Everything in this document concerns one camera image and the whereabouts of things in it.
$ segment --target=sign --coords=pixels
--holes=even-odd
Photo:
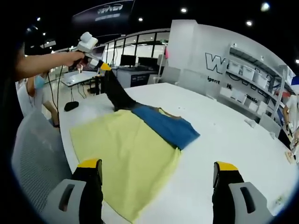
[[[73,29],[78,36],[86,31],[94,37],[126,33],[133,3],[121,0],[87,9],[72,17]]]

